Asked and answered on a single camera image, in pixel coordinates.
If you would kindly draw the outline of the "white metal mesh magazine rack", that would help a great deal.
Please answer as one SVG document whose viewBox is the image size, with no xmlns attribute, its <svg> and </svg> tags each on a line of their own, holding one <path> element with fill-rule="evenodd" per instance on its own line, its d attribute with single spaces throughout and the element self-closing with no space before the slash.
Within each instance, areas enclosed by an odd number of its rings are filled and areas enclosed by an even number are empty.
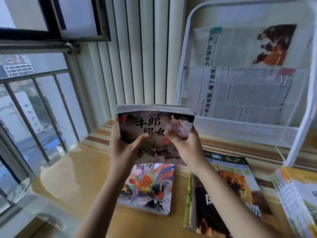
<svg viewBox="0 0 317 238">
<path fill-rule="evenodd" d="M 317 116 L 317 0 L 209 0 L 197 5 L 188 15 L 185 24 L 175 104 L 187 106 L 188 90 L 184 88 L 187 84 L 187 81 L 184 81 L 184 69 L 194 67 L 190 66 L 191 30 L 210 27 L 270 27 L 279 24 L 314 25 L 310 59 L 307 62 L 309 66 L 305 66 L 305 69 L 296 69 L 306 71 L 308 80 L 290 126 L 197 115 L 194 126 L 198 132 L 211 136 L 289 148 L 287 157 L 283 157 L 283 163 L 292 166 Z"/>
</svg>

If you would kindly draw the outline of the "phoenix cover picture book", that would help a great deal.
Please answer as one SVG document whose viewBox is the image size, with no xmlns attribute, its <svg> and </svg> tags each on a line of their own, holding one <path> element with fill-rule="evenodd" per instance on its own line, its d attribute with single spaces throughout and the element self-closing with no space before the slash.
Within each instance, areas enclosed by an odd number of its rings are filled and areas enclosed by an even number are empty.
<svg viewBox="0 0 317 238">
<path fill-rule="evenodd" d="M 134 165 L 118 197 L 117 204 L 168 216 L 171 210 L 175 164 Z"/>
</svg>

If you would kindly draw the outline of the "newspaper with dog photo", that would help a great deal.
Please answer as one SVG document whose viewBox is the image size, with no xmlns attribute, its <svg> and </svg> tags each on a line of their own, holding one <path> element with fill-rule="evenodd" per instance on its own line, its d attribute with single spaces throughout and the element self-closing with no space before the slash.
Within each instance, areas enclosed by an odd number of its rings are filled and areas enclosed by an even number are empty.
<svg viewBox="0 0 317 238">
<path fill-rule="evenodd" d="M 313 24 L 222 27 L 216 43 L 211 41 L 210 29 L 190 31 L 190 66 L 309 66 Z"/>
</svg>

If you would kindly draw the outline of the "black framed window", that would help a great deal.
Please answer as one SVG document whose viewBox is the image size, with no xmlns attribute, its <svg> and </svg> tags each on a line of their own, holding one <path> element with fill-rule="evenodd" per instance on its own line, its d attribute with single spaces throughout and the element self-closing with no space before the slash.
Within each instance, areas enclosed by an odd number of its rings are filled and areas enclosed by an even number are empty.
<svg viewBox="0 0 317 238">
<path fill-rule="evenodd" d="M 0 0 L 0 40 L 110 41 L 105 0 Z"/>
</svg>

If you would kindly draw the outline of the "pink binder clip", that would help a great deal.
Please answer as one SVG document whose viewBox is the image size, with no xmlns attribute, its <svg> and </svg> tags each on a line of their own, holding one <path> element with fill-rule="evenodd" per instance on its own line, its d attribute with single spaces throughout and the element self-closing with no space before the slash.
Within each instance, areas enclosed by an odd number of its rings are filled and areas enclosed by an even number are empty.
<svg viewBox="0 0 317 238">
<path fill-rule="evenodd" d="M 281 68 L 278 76 L 280 77 L 280 87 L 287 86 L 287 80 L 289 76 L 292 76 L 296 72 L 295 68 Z"/>
</svg>

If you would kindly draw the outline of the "stack of dark picture books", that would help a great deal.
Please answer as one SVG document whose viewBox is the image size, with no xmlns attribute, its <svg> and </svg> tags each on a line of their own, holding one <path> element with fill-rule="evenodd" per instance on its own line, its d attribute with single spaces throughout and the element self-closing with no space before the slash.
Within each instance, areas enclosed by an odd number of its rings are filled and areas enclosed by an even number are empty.
<svg viewBox="0 0 317 238">
<path fill-rule="evenodd" d="M 190 108 L 177 105 L 133 104 L 118 105 L 116 122 L 121 140 L 134 142 L 142 134 L 150 137 L 137 151 L 135 165 L 165 163 L 185 165 L 175 145 L 165 137 L 171 130 L 186 140 L 191 133 L 194 113 Z"/>
</svg>

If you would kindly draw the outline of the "person's left forearm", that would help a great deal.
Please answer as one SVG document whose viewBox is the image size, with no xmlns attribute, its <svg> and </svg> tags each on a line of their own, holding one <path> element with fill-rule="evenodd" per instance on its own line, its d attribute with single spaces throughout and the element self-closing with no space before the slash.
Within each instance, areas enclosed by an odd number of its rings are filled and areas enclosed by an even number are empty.
<svg viewBox="0 0 317 238">
<path fill-rule="evenodd" d="M 105 183 L 73 238 L 106 237 L 119 194 L 133 168 L 133 164 L 132 161 L 110 166 Z"/>
</svg>

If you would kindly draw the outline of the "grey metal window railing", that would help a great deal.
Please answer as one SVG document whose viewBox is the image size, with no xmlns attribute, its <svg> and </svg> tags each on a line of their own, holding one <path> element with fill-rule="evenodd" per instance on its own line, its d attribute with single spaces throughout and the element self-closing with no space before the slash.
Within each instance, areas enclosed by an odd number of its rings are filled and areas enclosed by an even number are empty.
<svg viewBox="0 0 317 238">
<path fill-rule="evenodd" d="M 45 217 L 50 169 L 95 128 L 71 42 L 0 44 L 0 225 Z"/>
</svg>

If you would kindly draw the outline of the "teal binder clip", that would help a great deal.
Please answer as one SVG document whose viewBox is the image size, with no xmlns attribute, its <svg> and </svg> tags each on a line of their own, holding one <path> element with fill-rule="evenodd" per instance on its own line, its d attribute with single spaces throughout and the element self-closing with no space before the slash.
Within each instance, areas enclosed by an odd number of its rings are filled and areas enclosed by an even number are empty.
<svg viewBox="0 0 317 238">
<path fill-rule="evenodd" d="M 222 31 L 222 27 L 212 27 L 210 29 L 211 41 L 213 43 L 217 42 L 217 37 L 218 37 L 219 33 L 221 33 L 221 31 Z"/>
</svg>

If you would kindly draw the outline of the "white vertical blinds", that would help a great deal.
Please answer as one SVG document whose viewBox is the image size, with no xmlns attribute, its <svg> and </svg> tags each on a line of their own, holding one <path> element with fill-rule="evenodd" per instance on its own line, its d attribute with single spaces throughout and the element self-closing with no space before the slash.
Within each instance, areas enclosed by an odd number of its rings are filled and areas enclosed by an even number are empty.
<svg viewBox="0 0 317 238">
<path fill-rule="evenodd" d="M 97 126 L 117 104 L 174 104 L 187 0 L 98 0 L 108 42 L 88 43 Z"/>
</svg>

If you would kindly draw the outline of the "person's left hand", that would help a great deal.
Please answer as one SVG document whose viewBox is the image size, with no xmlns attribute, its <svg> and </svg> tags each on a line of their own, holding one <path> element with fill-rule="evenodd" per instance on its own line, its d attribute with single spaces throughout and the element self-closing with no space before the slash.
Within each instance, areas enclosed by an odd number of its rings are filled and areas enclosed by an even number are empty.
<svg viewBox="0 0 317 238">
<path fill-rule="evenodd" d="M 109 147 L 110 171 L 118 177 L 126 179 L 137 159 L 137 152 L 130 151 L 129 144 L 121 140 L 117 126 L 112 127 Z"/>
</svg>

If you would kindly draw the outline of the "person's right hand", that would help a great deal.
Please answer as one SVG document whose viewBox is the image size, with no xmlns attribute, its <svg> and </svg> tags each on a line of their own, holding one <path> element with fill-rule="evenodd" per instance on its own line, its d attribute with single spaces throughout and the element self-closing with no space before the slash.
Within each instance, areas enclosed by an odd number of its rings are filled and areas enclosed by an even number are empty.
<svg viewBox="0 0 317 238">
<path fill-rule="evenodd" d="M 183 140 L 180 146 L 175 147 L 177 148 L 181 159 L 195 175 L 202 171 L 203 167 L 208 164 L 204 156 L 198 132 L 194 126 L 192 127 L 188 138 Z"/>
</svg>

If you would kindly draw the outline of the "stack of thin colourful books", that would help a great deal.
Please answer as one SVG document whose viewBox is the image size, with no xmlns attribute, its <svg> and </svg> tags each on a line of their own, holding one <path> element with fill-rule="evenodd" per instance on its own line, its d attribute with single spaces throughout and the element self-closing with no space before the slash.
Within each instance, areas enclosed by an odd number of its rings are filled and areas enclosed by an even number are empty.
<svg viewBox="0 0 317 238">
<path fill-rule="evenodd" d="M 317 238 L 317 173 L 282 166 L 271 182 L 295 235 Z"/>
</svg>

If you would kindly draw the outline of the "green edged book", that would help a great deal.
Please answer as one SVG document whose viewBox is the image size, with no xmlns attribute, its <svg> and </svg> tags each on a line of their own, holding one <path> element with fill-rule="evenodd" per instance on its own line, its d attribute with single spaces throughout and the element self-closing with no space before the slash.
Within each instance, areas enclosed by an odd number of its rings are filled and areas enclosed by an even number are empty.
<svg viewBox="0 0 317 238">
<path fill-rule="evenodd" d="M 193 174 L 190 173 L 190 176 L 188 179 L 185 213 L 184 213 L 184 227 L 189 230 L 193 230 L 191 226 L 191 206 L 192 206 L 192 186 L 193 186 L 192 178 L 193 178 Z"/>
</svg>

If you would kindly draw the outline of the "newspaper with text columns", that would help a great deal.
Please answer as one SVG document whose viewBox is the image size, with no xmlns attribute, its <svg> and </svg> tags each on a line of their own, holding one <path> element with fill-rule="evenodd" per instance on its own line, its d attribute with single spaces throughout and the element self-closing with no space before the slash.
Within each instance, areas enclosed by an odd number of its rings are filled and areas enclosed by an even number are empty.
<svg viewBox="0 0 317 238">
<path fill-rule="evenodd" d="M 296 71 L 280 87 L 281 67 L 189 67 L 184 69 L 187 106 L 195 115 L 257 124 L 290 126 L 307 85 Z"/>
</svg>

